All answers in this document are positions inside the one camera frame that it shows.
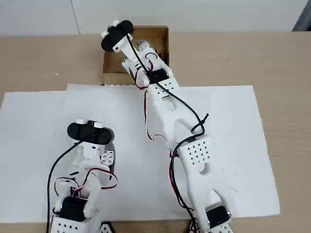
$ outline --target cable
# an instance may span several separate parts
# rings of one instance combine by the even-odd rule
[[[101,168],[94,167],[94,168],[91,168],[91,169],[87,172],[86,177],[85,177],[85,179],[84,179],[84,182],[83,182],[82,186],[80,186],[80,187],[74,189],[74,190],[73,190],[74,192],[81,191],[81,190],[84,188],[85,184],[87,183],[88,176],[90,175],[91,171],[94,171],[94,170],[100,171],[100,172],[105,173],[105,174],[109,174],[110,176],[112,176],[113,178],[116,179],[116,183],[115,183],[114,185],[112,185],[112,186],[102,186],[101,189],[111,189],[111,188],[114,188],[114,187],[117,186],[117,184],[118,184],[118,178],[117,178],[117,176],[116,176],[114,173],[112,173],[112,172],[110,172],[110,171],[107,171],[107,170],[103,170],[103,169],[101,169]]]
[[[57,190],[56,190],[56,182],[57,182],[58,180],[65,180],[65,181],[67,181],[67,182],[72,182],[72,183],[74,183],[75,185],[77,185],[76,188],[79,188],[79,184],[78,184],[73,178],[69,178],[69,177],[59,177],[59,178],[57,178],[57,179],[55,180],[55,182],[54,182],[54,191],[55,191],[55,193],[56,193],[57,196],[58,196],[58,192],[57,192]]]
[[[160,134],[155,134],[153,136],[151,136],[149,134],[149,131],[148,131],[148,107],[147,107],[147,92],[148,91],[145,91],[145,94],[144,94],[144,116],[145,116],[145,130],[146,130],[146,134],[148,136],[148,138],[152,141],[155,140],[155,137],[156,136],[159,136],[161,137],[165,142],[167,142],[166,138]]]
[[[135,48],[134,48],[134,46],[133,46],[133,44],[132,44],[132,42],[131,42],[131,40],[130,40],[128,34],[125,34],[125,35],[126,35],[126,38],[127,38],[128,42],[129,42],[129,44],[130,44],[132,50],[133,50],[133,53],[134,53],[135,56],[137,57],[137,59],[138,59],[138,61],[140,62],[141,66],[143,67],[143,69],[144,69],[146,75],[149,76],[149,71],[147,70],[146,66],[143,64],[143,62],[141,61],[140,57],[139,57],[138,54],[136,53],[136,50],[135,50]],[[163,91],[165,91],[166,93],[168,93],[169,95],[171,95],[171,96],[172,96],[173,98],[175,98],[176,100],[180,101],[183,105],[185,105],[185,106],[195,115],[196,119],[198,120],[198,123],[191,129],[191,133],[193,133],[194,130],[195,130],[197,127],[199,127],[199,126],[201,126],[201,129],[202,129],[202,131],[201,131],[200,133],[197,133],[197,134],[195,134],[195,135],[192,135],[192,136],[190,136],[190,137],[187,137],[187,138],[185,138],[184,140],[182,140],[181,142],[179,142],[179,143],[177,144],[177,146],[175,147],[175,149],[174,149],[174,151],[173,151],[173,153],[172,153],[171,162],[170,162],[170,168],[169,168],[170,181],[171,181],[173,190],[174,190],[174,192],[175,192],[175,194],[176,194],[178,203],[179,203],[179,204],[181,203],[180,206],[183,207],[183,208],[185,208],[185,209],[187,210],[187,212],[188,212],[188,214],[189,214],[189,216],[190,216],[190,218],[191,218],[191,228],[193,228],[193,232],[196,233],[196,232],[197,232],[197,227],[196,227],[195,218],[194,218],[194,216],[193,216],[193,214],[192,214],[192,212],[191,212],[192,209],[189,208],[189,207],[186,205],[185,201],[184,201],[183,198],[181,197],[181,194],[180,194],[180,192],[179,192],[179,190],[178,190],[178,187],[177,187],[177,184],[176,184],[175,174],[174,174],[174,159],[175,159],[175,157],[177,157],[176,155],[177,155],[178,149],[179,149],[184,143],[194,141],[194,140],[196,140],[197,137],[200,137],[200,136],[202,136],[202,135],[205,134],[204,123],[205,123],[207,117],[209,116],[209,114],[207,113],[207,114],[205,115],[205,117],[201,120],[201,119],[199,118],[198,114],[197,114],[186,102],[184,102],[182,99],[180,99],[179,97],[177,97],[176,95],[174,95],[172,92],[170,92],[169,90],[167,90],[166,88],[164,88],[161,84],[159,84],[159,83],[156,83],[156,84],[157,84]]]
[[[148,74],[149,71],[147,70],[146,66],[144,65],[144,63],[141,61],[141,59],[139,58],[138,54],[136,53],[136,50],[135,50],[135,48],[134,48],[134,46],[133,46],[133,44],[132,44],[132,42],[131,42],[130,37],[128,36],[127,33],[124,33],[124,34],[125,34],[125,36],[126,36],[128,42],[130,43],[130,46],[131,46],[131,48],[132,48],[132,50],[133,50],[135,56],[137,57],[139,63],[141,64],[141,66],[142,66],[142,68],[144,69],[145,73]]]
[[[101,134],[102,132],[97,132],[94,133],[93,135],[85,138],[84,140],[81,140],[77,143],[75,143],[72,147],[70,147],[68,150],[66,150],[64,153],[62,153],[54,162],[54,164],[52,165],[52,168],[50,170],[49,173],[49,177],[48,177],[48,186],[47,186],[47,198],[48,198],[48,213],[47,213],[47,226],[46,226],[46,233],[49,233],[49,228],[50,228],[50,183],[51,183],[51,177],[52,177],[52,173],[54,171],[54,168],[56,167],[57,163],[66,155],[68,154],[71,150],[73,150],[74,148],[76,148],[78,145],[80,145],[81,143],[83,143],[85,140],[90,139],[96,135]]]

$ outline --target light wood table surface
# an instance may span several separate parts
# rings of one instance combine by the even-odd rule
[[[234,219],[234,232],[309,232],[311,34],[170,33],[170,66],[181,86],[254,86],[281,215]],[[65,90],[67,83],[104,80],[127,82],[124,75],[102,74],[99,36],[0,38],[0,101],[6,91]],[[187,221],[113,225],[117,233],[181,233]],[[37,223],[0,224],[6,233],[44,230]]]

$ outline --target black wire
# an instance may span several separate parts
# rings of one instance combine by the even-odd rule
[[[141,64],[142,68],[144,69],[145,73],[148,74],[149,71],[147,70],[146,66],[144,65],[144,63],[141,61],[141,59],[139,58],[138,54],[136,53],[136,50],[135,50],[135,48],[134,48],[134,46],[133,46],[133,44],[132,44],[132,42],[131,42],[130,37],[128,36],[127,33],[125,33],[125,36],[126,36],[128,42],[130,43],[130,46],[131,46],[131,48],[132,48],[132,50],[133,50],[135,56],[137,57],[139,63]]]
[[[46,233],[49,233],[49,227],[50,227],[50,183],[51,183],[51,177],[52,177],[52,173],[54,171],[54,168],[56,166],[56,164],[66,155],[68,154],[71,150],[73,150],[75,147],[77,147],[78,145],[80,145],[81,143],[83,143],[85,140],[87,139],[90,139],[96,135],[99,135],[101,134],[102,132],[97,132],[97,133],[94,133],[93,135],[85,138],[84,140],[81,140],[77,143],[75,143],[72,147],[70,147],[68,150],[66,150],[64,153],[61,154],[61,156],[59,156],[54,164],[52,165],[52,168],[50,170],[50,173],[49,173],[49,177],[48,177],[48,186],[47,186],[47,197],[48,197],[48,214],[47,214],[47,227],[46,227]]]
[[[143,62],[141,61],[141,59],[139,58],[138,54],[136,53],[135,49],[134,49],[134,46],[130,40],[130,37],[128,36],[128,34],[125,34],[126,35],[126,38],[135,54],[135,56],[137,57],[138,61],[140,62],[141,66],[143,67],[146,75],[149,77],[149,71],[147,70],[147,68],[145,67],[145,65],[143,64]],[[194,111],[193,108],[191,108],[186,102],[184,102],[182,99],[180,99],[178,96],[174,95],[172,92],[170,92],[169,90],[167,90],[166,88],[164,88],[161,84],[159,83],[156,83],[163,91],[165,91],[166,93],[168,93],[169,95],[171,95],[173,98],[177,99],[178,101],[180,101],[183,105],[185,105],[196,117],[196,119],[198,120],[198,124],[196,124],[192,129],[191,129],[191,133],[193,133],[193,131],[201,126],[201,129],[202,131],[200,133],[197,133],[195,135],[192,135],[192,136],[189,136],[187,138],[185,138],[184,140],[182,140],[181,142],[179,142],[177,144],[177,146],[175,147],[173,153],[172,153],[172,158],[171,158],[171,162],[170,162],[170,168],[171,170],[169,171],[171,173],[171,176],[172,176],[172,181],[173,181],[173,189],[175,191],[175,194],[176,194],[176,197],[177,197],[177,200],[180,204],[180,202],[182,203],[182,205],[180,205],[181,207],[183,207],[184,209],[187,210],[190,218],[191,218],[191,228],[193,228],[193,231],[196,233],[197,232],[197,227],[196,227],[196,221],[195,221],[195,217],[193,216],[192,214],[192,209],[189,208],[187,206],[187,204],[185,203],[185,201],[183,200],[179,190],[178,190],[178,187],[177,187],[177,184],[176,184],[176,180],[175,180],[175,174],[174,174],[174,159],[175,159],[175,155],[177,154],[177,151],[178,149],[186,142],[191,142],[191,141],[194,141],[197,137],[200,137],[202,135],[205,134],[205,127],[204,127],[204,123],[207,119],[207,117],[209,116],[209,114],[207,113],[205,115],[205,117],[203,118],[203,120],[200,119],[200,117],[198,116],[198,114]]]

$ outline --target red wire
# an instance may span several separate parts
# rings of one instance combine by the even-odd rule
[[[89,176],[90,172],[91,172],[91,171],[94,171],[94,170],[101,171],[101,172],[103,172],[103,173],[109,174],[109,175],[113,176],[113,177],[117,180],[117,182],[116,182],[115,185],[109,186],[109,187],[101,187],[101,189],[111,189],[111,188],[114,188],[114,187],[117,186],[117,184],[118,184],[118,178],[117,178],[117,176],[116,176],[115,174],[113,174],[113,173],[110,172],[110,171],[106,171],[106,170],[103,170],[103,169],[101,169],[101,168],[94,167],[94,168],[90,169],[90,170],[87,172],[86,178],[84,179],[84,182],[83,182],[83,185],[82,185],[81,187],[75,189],[74,192],[81,191],[81,190],[84,188],[84,185],[85,185],[86,182],[87,182],[87,179],[88,179],[88,176]]]
[[[147,88],[146,86],[138,86],[137,85],[137,76],[138,76],[138,72],[139,72],[139,70],[141,69],[142,67],[138,67],[137,69],[136,69],[136,73],[135,73],[135,77],[134,77],[134,82],[135,82],[135,86],[136,87],[138,87],[140,90],[143,90],[143,89],[145,89],[145,88]]]

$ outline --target white bracket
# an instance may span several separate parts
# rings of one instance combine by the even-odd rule
[[[228,223],[221,224],[208,231],[208,233],[233,233]]]
[[[109,224],[103,223],[99,229],[99,233],[113,233],[113,231],[111,230]]]
[[[178,96],[180,87],[175,78],[160,81],[159,84],[169,92]],[[169,94],[162,90],[156,83],[149,85],[148,93],[150,93],[152,100],[160,100],[164,97],[169,96]]]
[[[181,146],[179,151],[187,172],[202,172],[204,164],[210,160],[210,150],[211,139],[208,136]]]
[[[101,163],[107,166],[113,165],[115,153],[112,150],[104,150],[101,154]]]

